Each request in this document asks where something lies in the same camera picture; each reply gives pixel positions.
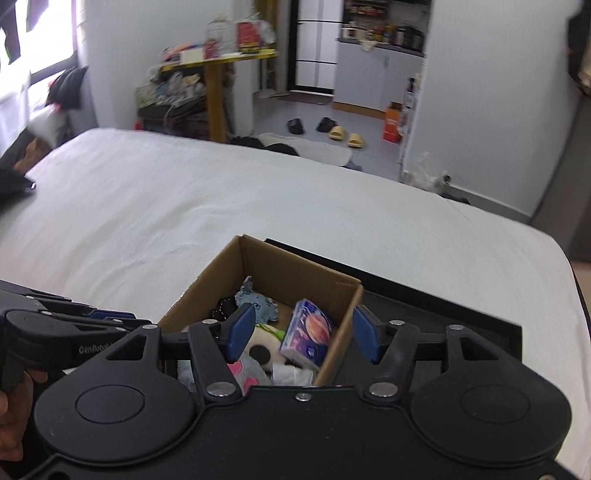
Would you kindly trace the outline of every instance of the doorway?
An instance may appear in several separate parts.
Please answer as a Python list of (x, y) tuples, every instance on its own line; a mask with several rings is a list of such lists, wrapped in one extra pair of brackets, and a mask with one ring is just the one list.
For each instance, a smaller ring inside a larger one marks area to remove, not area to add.
[(343, 0), (291, 1), (288, 90), (333, 94), (343, 4)]

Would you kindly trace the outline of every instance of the door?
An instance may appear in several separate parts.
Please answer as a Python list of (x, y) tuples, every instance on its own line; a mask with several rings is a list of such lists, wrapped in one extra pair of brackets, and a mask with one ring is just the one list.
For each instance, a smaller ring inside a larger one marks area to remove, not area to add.
[(343, 0), (292, 0), (288, 89), (332, 94)]
[(384, 110), (388, 50), (363, 51), (352, 43), (339, 43), (335, 102)]

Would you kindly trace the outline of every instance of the shelf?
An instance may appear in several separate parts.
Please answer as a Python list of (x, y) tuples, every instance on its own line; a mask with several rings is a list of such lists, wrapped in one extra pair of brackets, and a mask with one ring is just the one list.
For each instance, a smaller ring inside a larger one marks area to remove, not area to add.
[(164, 64), (164, 65), (160, 66), (160, 71), (161, 72), (169, 72), (171, 70), (190, 69), (193, 67), (200, 67), (202, 65), (218, 65), (218, 64), (222, 64), (222, 63), (234, 63), (236, 61), (242, 61), (242, 60), (265, 60), (265, 59), (272, 59), (274, 57), (277, 57), (277, 50), (266, 49), (266, 50), (261, 50), (260, 52), (253, 53), (253, 54), (236, 53), (233, 55), (217, 57), (215, 59), (203, 60), (203, 61), (198, 61), (195, 63)]

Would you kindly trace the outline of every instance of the floor mat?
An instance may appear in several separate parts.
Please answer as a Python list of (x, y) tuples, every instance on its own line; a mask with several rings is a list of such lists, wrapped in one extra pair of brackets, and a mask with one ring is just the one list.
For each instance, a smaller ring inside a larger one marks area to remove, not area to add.
[(313, 93), (291, 92), (285, 97), (277, 97), (277, 100), (282, 102), (300, 102), (309, 103), (311, 105), (330, 105), (333, 98), (326, 95), (315, 95)]

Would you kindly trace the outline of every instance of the yellow table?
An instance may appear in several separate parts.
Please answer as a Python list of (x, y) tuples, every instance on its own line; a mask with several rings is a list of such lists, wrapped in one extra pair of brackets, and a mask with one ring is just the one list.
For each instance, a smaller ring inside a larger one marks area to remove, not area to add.
[(203, 66), (205, 70), (205, 84), (207, 86), (207, 114), (209, 116), (210, 140), (225, 143), (226, 116), (223, 109), (222, 65), (242, 60), (264, 60), (277, 57), (277, 50), (261, 50), (252, 55), (236, 54), (216, 59), (204, 60), (197, 63), (173, 63), (160, 68), (161, 72), (172, 70), (182, 71), (192, 67)]

